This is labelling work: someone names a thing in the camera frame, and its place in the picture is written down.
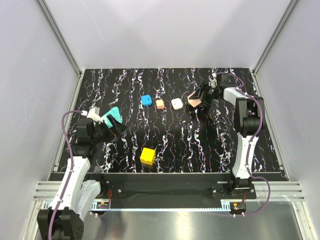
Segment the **beige wooden plug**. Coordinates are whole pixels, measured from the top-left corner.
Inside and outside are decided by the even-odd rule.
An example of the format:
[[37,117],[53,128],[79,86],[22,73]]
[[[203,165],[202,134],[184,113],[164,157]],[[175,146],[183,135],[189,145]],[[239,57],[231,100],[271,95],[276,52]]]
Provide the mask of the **beige wooden plug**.
[[196,108],[197,106],[199,106],[202,101],[200,99],[191,99],[191,97],[195,94],[195,91],[193,91],[188,97],[187,97],[187,102],[190,106],[192,106],[193,108]]

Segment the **teal socket block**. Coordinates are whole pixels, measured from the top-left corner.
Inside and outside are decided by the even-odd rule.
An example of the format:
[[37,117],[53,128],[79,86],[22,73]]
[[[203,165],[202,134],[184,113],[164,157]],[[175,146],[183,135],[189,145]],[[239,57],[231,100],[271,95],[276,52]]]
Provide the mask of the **teal socket block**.
[[105,122],[105,124],[107,125],[107,127],[110,129],[113,127],[113,124],[110,122],[110,120],[108,119],[108,116],[113,117],[117,122],[119,123],[123,123],[123,119],[122,116],[120,114],[120,110],[117,106],[113,107],[111,110],[109,110],[107,113],[105,113],[101,119]]

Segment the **pink plug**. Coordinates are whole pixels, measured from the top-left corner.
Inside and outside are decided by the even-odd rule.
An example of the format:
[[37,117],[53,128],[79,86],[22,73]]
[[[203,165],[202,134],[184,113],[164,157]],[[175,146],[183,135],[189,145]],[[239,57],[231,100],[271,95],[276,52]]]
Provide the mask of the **pink plug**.
[[162,100],[162,99],[157,99],[156,101],[155,101],[155,104],[156,104],[156,108],[158,109],[158,110],[164,110],[166,107],[165,107],[165,103],[164,103],[164,101]]

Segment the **blue plug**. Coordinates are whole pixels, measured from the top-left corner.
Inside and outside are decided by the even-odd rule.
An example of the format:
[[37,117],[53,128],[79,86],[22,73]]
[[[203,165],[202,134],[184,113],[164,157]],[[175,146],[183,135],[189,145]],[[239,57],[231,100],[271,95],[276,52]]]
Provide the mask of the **blue plug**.
[[143,107],[151,106],[153,100],[149,94],[141,96],[141,104]]

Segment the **yellow cube socket adapter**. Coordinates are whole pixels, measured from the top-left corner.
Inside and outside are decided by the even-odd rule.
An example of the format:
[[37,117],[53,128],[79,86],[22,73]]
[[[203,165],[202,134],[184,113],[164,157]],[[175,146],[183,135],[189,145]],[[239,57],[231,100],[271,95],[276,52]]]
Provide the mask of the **yellow cube socket adapter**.
[[140,162],[142,164],[152,166],[156,158],[156,151],[154,149],[144,147],[140,155]]

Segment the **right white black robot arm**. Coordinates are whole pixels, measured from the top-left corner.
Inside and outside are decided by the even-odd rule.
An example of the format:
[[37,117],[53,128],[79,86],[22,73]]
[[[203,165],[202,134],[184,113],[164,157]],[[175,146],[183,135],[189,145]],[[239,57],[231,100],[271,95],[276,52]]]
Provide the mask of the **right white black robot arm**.
[[262,97],[243,92],[239,86],[224,87],[214,81],[202,82],[188,97],[188,104],[196,108],[222,99],[234,106],[234,129],[237,133],[235,163],[230,174],[226,191],[232,198],[239,198],[251,190],[252,162],[260,131],[264,128],[265,103]]

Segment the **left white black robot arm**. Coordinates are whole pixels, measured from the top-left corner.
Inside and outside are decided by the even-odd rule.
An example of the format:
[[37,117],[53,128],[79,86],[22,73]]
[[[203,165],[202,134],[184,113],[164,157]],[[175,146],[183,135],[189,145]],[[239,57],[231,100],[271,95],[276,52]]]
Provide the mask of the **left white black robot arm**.
[[43,240],[80,240],[84,235],[84,220],[94,199],[108,193],[106,183],[85,180],[100,143],[120,137],[126,126],[111,114],[88,113],[76,124],[72,140],[67,141],[70,157],[62,182],[46,209],[37,214]]

